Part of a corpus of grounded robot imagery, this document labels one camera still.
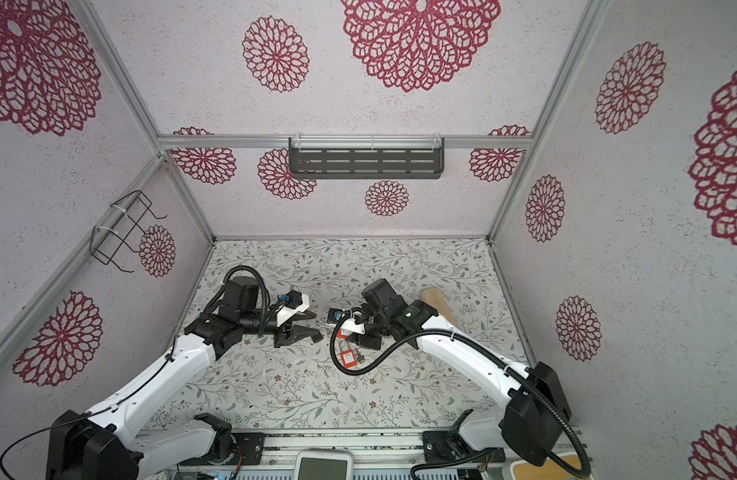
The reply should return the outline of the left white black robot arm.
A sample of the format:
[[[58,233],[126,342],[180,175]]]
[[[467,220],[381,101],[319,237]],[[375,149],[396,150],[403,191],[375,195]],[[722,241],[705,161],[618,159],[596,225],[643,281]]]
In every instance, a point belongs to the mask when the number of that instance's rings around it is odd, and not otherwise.
[[[144,479],[184,461],[226,464],[238,456],[232,424],[210,413],[152,436],[140,432],[180,392],[242,343],[244,336],[272,338],[274,347],[322,334],[304,326],[314,318],[308,295],[292,290],[272,297],[262,276],[236,266],[198,318],[176,336],[162,359],[82,414],[62,414],[50,430],[48,479]]]

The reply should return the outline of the white tablet device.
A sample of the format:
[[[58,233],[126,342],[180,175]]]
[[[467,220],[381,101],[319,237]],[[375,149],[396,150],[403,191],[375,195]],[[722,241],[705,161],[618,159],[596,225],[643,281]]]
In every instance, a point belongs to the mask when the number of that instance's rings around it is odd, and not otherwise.
[[[296,457],[294,480],[352,480],[354,458],[342,450],[302,450]]]

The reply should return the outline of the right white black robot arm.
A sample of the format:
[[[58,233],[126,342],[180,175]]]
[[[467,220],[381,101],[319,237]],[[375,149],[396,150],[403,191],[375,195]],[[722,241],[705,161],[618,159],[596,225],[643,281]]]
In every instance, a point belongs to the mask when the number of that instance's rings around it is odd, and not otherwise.
[[[428,288],[408,303],[380,279],[362,291],[362,298],[358,307],[328,312],[328,322],[336,324],[330,356],[338,370],[368,374],[408,345],[459,372],[493,401],[482,412],[464,411],[446,432],[425,432],[427,462],[504,460],[505,450],[535,466],[558,460],[553,450],[571,430],[571,411],[549,366],[530,367],[464,334],[437,289]]]

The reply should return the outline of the dark grey wall shelf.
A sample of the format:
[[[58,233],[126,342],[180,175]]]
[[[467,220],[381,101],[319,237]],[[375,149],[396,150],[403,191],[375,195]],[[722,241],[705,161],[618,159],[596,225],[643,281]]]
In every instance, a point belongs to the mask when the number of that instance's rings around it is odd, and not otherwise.
[[[288,140],[288,170],[297,180],[436,180],[445,166],[445,142],[368,139]]]

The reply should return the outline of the wooden topped white box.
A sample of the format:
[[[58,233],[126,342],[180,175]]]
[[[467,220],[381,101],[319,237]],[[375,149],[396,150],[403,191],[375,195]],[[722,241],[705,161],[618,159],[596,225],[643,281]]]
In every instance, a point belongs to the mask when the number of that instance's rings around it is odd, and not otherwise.
[[[542,466],[535,466],[525,460],[515,460],[504,465],[501,470],[504,480],[566,480],[574,476],[563,470],[551,460]]]

